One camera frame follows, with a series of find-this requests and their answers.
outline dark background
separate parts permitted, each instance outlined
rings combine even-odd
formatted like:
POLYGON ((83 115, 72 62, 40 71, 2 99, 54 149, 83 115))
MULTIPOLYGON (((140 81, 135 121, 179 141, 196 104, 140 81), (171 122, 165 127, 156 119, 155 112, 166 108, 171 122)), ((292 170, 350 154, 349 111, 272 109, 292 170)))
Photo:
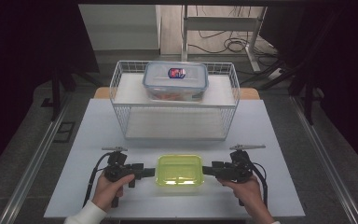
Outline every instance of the dark background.
MULTIPOLYGON (((358 154, 358 1, 341 4, 344 7, 310 69, 316 87, 324 93, 324 112, 358 154)), ((260 35, 279 51, 288 67, 295 67, 328 13, 321 7, 269 7, 260 35)))
POLYGON ((36 2, 0 0, 0 155, 53 71, 99 72, 77 4, 36 2))

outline wall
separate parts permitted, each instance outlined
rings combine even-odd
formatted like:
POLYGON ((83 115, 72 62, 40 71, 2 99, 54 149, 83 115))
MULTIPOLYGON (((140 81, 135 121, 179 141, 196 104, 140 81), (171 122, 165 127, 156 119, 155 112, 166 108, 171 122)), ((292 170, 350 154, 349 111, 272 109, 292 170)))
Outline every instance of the wall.
POLYGON ((94 50, 159 49, 159 6, 79 5, 94 50))

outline controller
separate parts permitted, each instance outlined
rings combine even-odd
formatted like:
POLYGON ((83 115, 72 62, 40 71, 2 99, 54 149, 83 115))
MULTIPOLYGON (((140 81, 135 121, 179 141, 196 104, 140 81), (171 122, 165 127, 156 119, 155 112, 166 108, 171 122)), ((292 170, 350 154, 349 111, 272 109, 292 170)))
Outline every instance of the controller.
MULTIPOLYGON (((140 180, 144 177, 155 175, 155 168, 144 168, 143 163, 124 164, 127 155, 121 151, 114 151, 110 154, 107 161, 108 165, 103 169, 104 176, 110 182, 116 182, 126 175, 135 175, 135 178, 129 183, 129 188, 135 188, 135 179, 140 180)), ((118 207, 118 197, 112 201, 112 207, 118 207)))
POLYGON ((251 162, 246 151, 235 149, 230 153, 231 162, 212 161, 212 167, 202 166, 202 172, 205 175, 213 175, 218 179, 230 180, 236 183, 244 183, 249 180, 253 172, 257 174, 263 184, 264 204, 267 206, 267 182, 264 176, 257 170, 251 162))
MULTIPOLYGON (((129 183, 129 188, 135 188, 135 180, 140 180, 144 177, 151 177, 155 175, 155 168, 144 168, 143 163, 124 164, 127 159, 127 155, 123 154, 122 151, 127 151, 124 147, 113 147, 114 152, 104 154, 97 162, 94 167, 91 177, 89 178, 89 187, 87 188, 86 197, 83 206, 86 204, 90 197, 92 184, 94 183, 95 176, 98 172, 98 166, 100 165, 103 158, 109 156, 107 160, 107 166, 103 168, 103 175, 110 182, 116 182, 126 175, 135 175, 133 180, 129 183)), ((115 197, 112 201, 112 207, 118 207, 118 197, 115 197)))

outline metal rail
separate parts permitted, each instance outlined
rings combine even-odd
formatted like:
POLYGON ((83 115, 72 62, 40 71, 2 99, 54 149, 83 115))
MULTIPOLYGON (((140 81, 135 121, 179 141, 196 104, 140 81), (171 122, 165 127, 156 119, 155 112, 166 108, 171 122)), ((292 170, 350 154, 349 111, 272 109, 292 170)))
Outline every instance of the metal rail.
POLYGON ((303 106, 300 100, 297 97, 290 97, 292 103, 296 108, 296 112, 301 120, 301 123, 304 126, 305 131, 307 132, 310 141, 312 142, 313 148, 324 168, 327 177, 329 178, 334 191, 336 192, 339 201, 342 204, 342 207, 345 210, 350 222, 352 224, 358 224, 358 208, 356 202, 351 196, 350 191, 346 187, 345 183, 342 181, 339 176, 336 167, 330 159, 330 156, 327 153, 327 150, 324 148, 324 144, 322 143, 319 135, 313 128, 313 126, 309 125, 307 119, 303 114, 303 106))
POLYGON ((42 141, 39 143, 36 152, 31 158, 30 163, 28 164, 24 174, 19 181, 19 184, 17 185, 10 200, 8 201, 7 206, 0 217, 0 223, 14 223, 14 221, 16 220, 16 217, 20 212, 20 209, 25 201, 28 191, 34 183, 34 179, 37 175, 37 172, 39 171, 39 168, 46 157, 51 142, 53 141, 54 135, 60 127, 62 118, 65 115, 70 100, 71 93, 68 92, 63 96, 61 112, 58 114, 55 121, 52 121, 48 126, 48 130, 46 131, 45 136, 43 136, 42 141))

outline container lid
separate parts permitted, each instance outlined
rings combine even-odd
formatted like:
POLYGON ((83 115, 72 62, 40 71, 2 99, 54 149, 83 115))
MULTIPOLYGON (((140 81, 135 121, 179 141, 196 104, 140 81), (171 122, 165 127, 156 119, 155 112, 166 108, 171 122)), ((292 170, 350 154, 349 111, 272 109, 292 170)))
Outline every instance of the container lid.
POLYGON ((158 158, 157 180, 164 187, 196 187, 203 183, 201 157, 163 155, 158 158))
POLYGON ((143 80, 147 88, 196 88, 208 87, 208 70, 202 63, 150 62, 143 80))

